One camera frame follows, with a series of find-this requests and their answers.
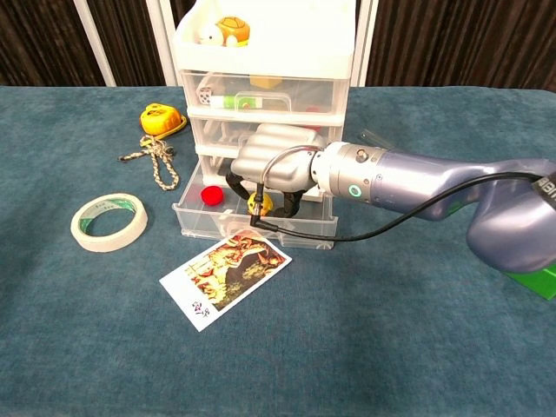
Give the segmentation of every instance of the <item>rope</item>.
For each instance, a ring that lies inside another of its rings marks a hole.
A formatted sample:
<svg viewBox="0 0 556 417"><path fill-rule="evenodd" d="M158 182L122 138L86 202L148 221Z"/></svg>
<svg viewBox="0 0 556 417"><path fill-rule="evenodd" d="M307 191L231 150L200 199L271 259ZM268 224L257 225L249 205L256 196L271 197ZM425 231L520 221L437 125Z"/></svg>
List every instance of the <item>rope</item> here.
<svg viewBox="0 0 556 417"><path fill-rule="evenodd" d="M133 152L126 156L120 156L118 160L121 162L127 162L145 155L150 155L150 159L153 162L153 177L155 178L155 182L164 191L175 189L180 181L180 176L177 172L175 172L175 169L172 166L174 148L168 146L165 141L156 140L153 136L144 136L141 139L141 143L147 143L144 145L146 149L143 149L141 152ZM171 184L166 184L162 181L162 178L160 177L160 165L158 164L158 159L161 159L162 162L164 162L166 169L172 176Z"/></svg>

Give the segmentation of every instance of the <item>turtle toy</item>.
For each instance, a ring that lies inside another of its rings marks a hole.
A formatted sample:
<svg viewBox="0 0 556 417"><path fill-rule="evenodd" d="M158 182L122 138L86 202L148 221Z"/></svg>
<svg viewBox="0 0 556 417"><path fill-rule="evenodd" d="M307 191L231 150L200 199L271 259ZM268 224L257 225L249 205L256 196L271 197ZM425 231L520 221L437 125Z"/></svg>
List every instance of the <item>turtle toy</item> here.
<svg viewBox="0 0 556 417"><path fill-rule="evenodd" d="M249 40L249 25L239 17L224 17L217 24L207 24L199 33L199 43L216 46L245 46Z"/></svg>

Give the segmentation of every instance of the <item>blue tablecloth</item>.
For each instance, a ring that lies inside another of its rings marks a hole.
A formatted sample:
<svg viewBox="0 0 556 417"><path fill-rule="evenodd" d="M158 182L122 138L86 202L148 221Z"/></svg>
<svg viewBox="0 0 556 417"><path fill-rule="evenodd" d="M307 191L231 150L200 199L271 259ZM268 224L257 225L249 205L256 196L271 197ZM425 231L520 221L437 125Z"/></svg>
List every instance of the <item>blue tablecloth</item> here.
<svg viewBox="0 0 556 417"><path fill-rule="evenodd" d="M215 241L181 235L171 205L197 162L170 141L178 190L137 150L153 102L179 88L0 88L0 414L139 416L554 415L556 304L467 249L473 207L414 219L293 261L198 333L159 280ZM556 95L484 88L350 91L344 140L365 129L431 156L556 159ZM83 250L73 214L125 192L149 225ZM338 233L395 214L335 201Z"/></svg>

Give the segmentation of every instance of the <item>masking tape roll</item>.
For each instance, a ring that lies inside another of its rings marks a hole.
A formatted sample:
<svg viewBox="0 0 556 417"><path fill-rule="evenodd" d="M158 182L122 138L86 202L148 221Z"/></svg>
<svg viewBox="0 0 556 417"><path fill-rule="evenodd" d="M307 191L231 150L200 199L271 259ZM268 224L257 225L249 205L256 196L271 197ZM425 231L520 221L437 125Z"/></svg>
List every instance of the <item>masking tape roll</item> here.
<svg viewBox="0 0 556 417"><path fill-rule="evenodd" d="M113 209L127 209L135 213L131 222L112 235L87 235L90 223L102 213ZM147 212L133 195L116 193L103 195L81 207L71 220L71 234L82 248L91 252L112 252L128 246L147 227Z"/></svg>

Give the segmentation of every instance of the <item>red ball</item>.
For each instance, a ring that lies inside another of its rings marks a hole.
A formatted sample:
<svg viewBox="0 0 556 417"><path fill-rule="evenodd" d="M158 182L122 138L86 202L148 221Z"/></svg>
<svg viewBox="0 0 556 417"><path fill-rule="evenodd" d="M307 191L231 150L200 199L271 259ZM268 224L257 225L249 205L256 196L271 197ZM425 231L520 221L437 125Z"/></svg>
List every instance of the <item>red ball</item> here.
<svg viewBox="0 0 556 417"><path fill-rule="evenodd" d="M224 201L224 192L220 187L211 185L201 191L201 200L208 206L215 206Z"/></svg>

